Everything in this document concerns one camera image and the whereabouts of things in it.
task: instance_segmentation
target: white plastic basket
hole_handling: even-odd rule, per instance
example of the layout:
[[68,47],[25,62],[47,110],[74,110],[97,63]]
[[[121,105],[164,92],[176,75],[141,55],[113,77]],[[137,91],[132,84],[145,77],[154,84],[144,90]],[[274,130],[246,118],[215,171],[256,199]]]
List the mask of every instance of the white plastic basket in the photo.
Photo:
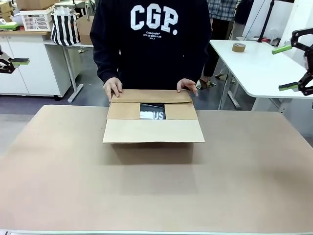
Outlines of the white plastic basket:
[[52,8],[39,11],[21,11],[25,31],[51,32]]

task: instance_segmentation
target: caster wheel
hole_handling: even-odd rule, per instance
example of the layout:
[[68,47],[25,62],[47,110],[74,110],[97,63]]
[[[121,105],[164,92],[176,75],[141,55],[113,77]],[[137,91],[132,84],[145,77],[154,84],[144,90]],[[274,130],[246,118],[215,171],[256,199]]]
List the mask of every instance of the caster wheel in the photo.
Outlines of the caster wheel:
[[54,95],[53,97],[54,97],[54,100],[55,100],[55,101],[60,101],[60,100],[62,100],[62,97],[58,97],[57,95]]

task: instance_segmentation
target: black pants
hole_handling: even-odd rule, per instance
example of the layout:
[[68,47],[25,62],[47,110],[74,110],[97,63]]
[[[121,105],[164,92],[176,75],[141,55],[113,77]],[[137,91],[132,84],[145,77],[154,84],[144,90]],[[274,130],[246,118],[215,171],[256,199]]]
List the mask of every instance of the black pants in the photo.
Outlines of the black pants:
[[[212,40],[225,40],[228,32],[229,21],[222,21],[214,19],[212,23]],[[212,77],[216,64],[219,60],[219,56],[214,48],[209,44],[207,47],[207,53],[209,55],[203,70],[203,75]]]

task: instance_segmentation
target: tote bag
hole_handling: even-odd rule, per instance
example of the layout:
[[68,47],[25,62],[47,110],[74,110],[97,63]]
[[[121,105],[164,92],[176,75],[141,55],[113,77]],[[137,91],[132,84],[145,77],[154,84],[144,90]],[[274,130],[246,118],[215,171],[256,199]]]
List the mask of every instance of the tote bag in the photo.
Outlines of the tote bag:
[[70,46],[80,42],[76,16],[71,14],[69,16],[57,16],[51,14],[53,26],[51,31],[51,40],[63,46]]

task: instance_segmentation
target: gray floor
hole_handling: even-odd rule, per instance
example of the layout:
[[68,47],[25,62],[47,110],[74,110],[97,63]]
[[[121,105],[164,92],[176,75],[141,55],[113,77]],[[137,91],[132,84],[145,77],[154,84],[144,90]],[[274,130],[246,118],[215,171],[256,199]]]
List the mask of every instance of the gray floor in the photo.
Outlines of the gray floor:
[[[71,104],[67,102],[67,98],[71,95],[72,89],[67,92],[63,100],[58,102],[53,98],[46,97],[0,95],[0,156],[43,105],[108,106],[108,99],[102,91],[103,83],[96,74],[97,67],[92,59],[92,51],[82,53],[81,59],[83,69],[76,82],[77,84],[83,83],[84,88]],[[221,64],[219,63],[216,73],[220,68]],[[193,97],[196,109],[216,110],[218,108],[224,83],[215,78],[212,80],[217,83],[217,86],[199,91],[199,96]],[[237,100],[243,110],[251,110],[254,98],[248,96],[242,89],[238,91]],[[229,98],[226,101],[225,109],[234,110]]]

